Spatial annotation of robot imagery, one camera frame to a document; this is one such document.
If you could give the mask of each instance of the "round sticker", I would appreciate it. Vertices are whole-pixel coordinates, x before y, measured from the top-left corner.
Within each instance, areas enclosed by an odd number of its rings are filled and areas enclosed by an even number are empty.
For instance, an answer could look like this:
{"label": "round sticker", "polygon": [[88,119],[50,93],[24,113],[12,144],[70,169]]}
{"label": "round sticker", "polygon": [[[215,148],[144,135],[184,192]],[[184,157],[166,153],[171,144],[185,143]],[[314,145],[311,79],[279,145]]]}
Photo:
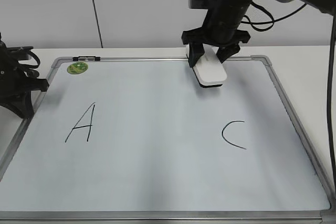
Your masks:
{"label": "round sticker", "polygon": [[71,64],[68,68],[67,71],[69,74],[80,74],[84,73],[86,70],[88,70],[89,65],[87,65],[85,62],[76,62]]}

